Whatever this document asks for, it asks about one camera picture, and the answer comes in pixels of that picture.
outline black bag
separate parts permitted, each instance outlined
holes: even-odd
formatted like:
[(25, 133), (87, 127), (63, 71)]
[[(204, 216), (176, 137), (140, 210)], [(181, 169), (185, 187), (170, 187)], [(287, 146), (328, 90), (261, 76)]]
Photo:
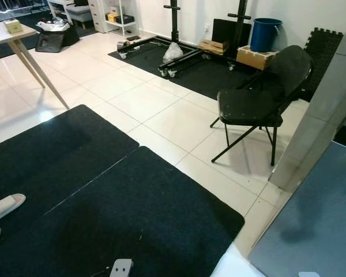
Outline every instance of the black bag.
[(37, 39), (36, 52), (58, 53), (62, 47), (71, 46), (79, 39), (80, 37), (73, 25), (67, 30), (59, 32), (41, 30)]

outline gray metal surface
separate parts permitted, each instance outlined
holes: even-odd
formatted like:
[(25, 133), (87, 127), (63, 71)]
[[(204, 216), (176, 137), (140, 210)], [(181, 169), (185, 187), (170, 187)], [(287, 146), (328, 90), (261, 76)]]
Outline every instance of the gray metal surface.
[(346, 147), (332, 142), (249, 256), (268, 277), (346, 277)]

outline wooden table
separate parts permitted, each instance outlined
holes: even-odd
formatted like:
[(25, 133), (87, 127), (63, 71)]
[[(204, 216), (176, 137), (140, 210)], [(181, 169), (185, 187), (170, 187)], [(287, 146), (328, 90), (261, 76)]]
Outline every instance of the wooden table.
[(4, 23), (0, 22), (0, 44), (7, 43), (13, 50), (13, 52), (16, 53), (16, 55), (19, 57), (19, 59), (25, 65), (25, 67), (31, 72), (34, 78), (39, 82), (39, 84), (44, 88), (45, 85), (42, 83), (43, 80), (45, 84), (47, 84), (47, 86), (57, 96), (57, 98), (62, 102), (62, 104), (67, 109), (69, 109), (63, 97), (60, 95), (60, 93), (57, 91), (52, 82), (49, 80), (44, 71), (37, 64), (33, 56), (30, 55), (30, 53), (21, 41), (22, 38), (35, 35), (37, 31), (23, 24), (22, 28), (23, 31), (11, 34), (7, 31), (6, 27), (4, 26)]

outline plastic bag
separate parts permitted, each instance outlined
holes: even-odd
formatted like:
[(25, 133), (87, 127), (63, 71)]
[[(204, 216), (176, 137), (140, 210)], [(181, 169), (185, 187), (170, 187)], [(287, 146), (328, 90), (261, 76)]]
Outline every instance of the plastic bag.
[(63, 27), (68, 21), (57, 16), (52, 19), (52, 22), (55, 27)]
[(167, 52), (164, 54), (163, 62), (166, 63), (166, 62), (173, 61), (174, 59), (177, 59), (182, 55), (183, 55), (182, 49), (180, 49), (178, 44), (176, 44), (175, 42), (172, 42), (169, 45)]
[(45, 22), (38, 22), (36, 24), (37, 27), (40, 27), (44, 31), (50, 31), (50, 32), (59, 32), (59, 31), (65, 31), (70, 28), (70, 25), (66, 23), (65, 25), (59, 27), (55, 24), (45, 23)]

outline wooden box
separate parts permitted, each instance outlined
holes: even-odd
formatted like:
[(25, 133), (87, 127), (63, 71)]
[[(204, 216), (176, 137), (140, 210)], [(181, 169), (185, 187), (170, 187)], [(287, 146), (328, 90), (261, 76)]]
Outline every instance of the wooden box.
[(204, 39), (199, 45), (198, 48), (203, 49), (214, 54), (223, 55), (230, 44), (228, 42), (219, 43), (213, 42), (208, 39)]
[(278, 53), (279, 51), (271, 52), (254, 52), (250, 50), (250, 46), (243, 46), (238, 48), (236, 61), (249, 65), (253, 68), (264, 70), (268, 62)]

